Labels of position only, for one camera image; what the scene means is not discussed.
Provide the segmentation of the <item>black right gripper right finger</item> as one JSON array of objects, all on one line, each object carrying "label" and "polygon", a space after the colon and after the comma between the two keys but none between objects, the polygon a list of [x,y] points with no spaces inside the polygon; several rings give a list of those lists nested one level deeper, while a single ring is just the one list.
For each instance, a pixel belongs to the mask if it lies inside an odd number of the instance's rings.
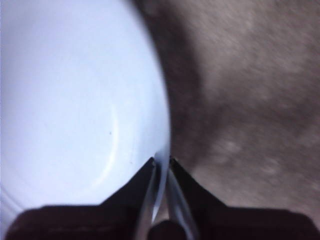
[{"label": "black right gripper right finger", "polygon": [[232,207],[202,187],[174,158],[169,168],[201,240],[318,240],[306,215],[286,209]]}]

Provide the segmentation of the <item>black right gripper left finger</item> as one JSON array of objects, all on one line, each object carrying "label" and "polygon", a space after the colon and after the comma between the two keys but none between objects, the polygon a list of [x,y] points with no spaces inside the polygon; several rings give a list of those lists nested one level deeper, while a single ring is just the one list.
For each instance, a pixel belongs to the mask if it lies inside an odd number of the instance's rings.
[{"label": "black right gripper left finger", "polygon": [[94,205],[50,205],[26,210],[8,228],[7,240],[132,240],[156,176],[150,158],[119,190]]}]

